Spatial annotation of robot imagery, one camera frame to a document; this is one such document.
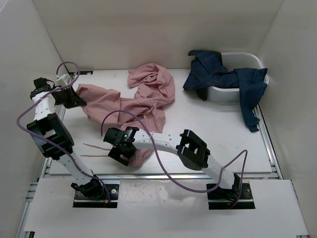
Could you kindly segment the pink trousers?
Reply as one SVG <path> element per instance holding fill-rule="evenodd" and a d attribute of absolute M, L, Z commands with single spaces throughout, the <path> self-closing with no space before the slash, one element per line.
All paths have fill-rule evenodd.
<path fill-rule="evenodd" d="M 115 89 L 92 84 L 79 84 L 76 93 L 87 104 L 83 112 L 89 120 L 117 125 L 147 127 L 150 132 L 162 132 L 165 125 L 164 107 L 175 99 L 175 84 L 170 72 L 155 63 L 129 70 L 127 83 L 137 91 L 124 98 Z"/>

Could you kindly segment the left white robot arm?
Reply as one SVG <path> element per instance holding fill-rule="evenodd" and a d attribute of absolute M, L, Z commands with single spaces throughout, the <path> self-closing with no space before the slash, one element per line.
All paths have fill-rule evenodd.
<path fill-rule="evenodd" d="M 76 182 L 71 184 L 74 190 L 82 193 L 85 197 L 98 199 L 105 193 L 104 186 L 98 181 L 98 177 L 93 171 L 87 168 L 73 151 L 74 141 L 54 108 L 56 105 L 63 105 L 67 109 L 71 109 L 86 104 L 72 87 L 54 92 L 36 106 L 34 120 L 27 124 L 27 129 L 42 137 L 48 134 L 47 140 L 67 151 L 68 154 L 65 154 L 64 151 L 60 151 L 46 141 L 31 135 L 44 157 L 52 158 L 63 165 L 75 178 Z"/>

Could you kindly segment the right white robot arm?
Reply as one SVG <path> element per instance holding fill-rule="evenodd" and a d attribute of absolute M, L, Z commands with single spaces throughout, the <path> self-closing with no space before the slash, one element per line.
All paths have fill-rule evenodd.
<path fill-rule="evenodd" d="M 138 150 L 168 152 L 178 156 L 186 168 L 202 171 L 216 182 L 205 190 L 206 193 L 228 201 L 239 199 L 241 195 L 241 178 L 217 162 L 207 144 L 191 130 L 186 129 L 181 134 L 162 134 L 130 126 L 125 130 L 112 127 L 103 136 L 103 141 L 112 145 L 109 156 L 125 166 Z"/>

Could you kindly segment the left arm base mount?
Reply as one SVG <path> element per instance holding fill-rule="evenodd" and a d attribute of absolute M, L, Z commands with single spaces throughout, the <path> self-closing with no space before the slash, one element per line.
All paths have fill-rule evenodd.
<path fill-rule="evenodd" d="M 91 180 L 85 185 L 72 183 L 75 190 L 74 208 L 117 208 L 119 182 L 106 183 L 106 189 L 98 180 Z"/>

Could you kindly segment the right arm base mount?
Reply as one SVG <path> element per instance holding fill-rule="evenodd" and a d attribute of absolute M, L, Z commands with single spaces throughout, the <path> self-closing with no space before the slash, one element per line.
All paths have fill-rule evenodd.
<path fill-rule="evenodd" d="M 238 194 L 239 192 L 232 193 L 220 187 L 215 191 L 207 193 L 209 210 L 255 209 L 253 194 L 249 183 L 242 183 L 240 198 L 233 206 L 238 198 Z"/>

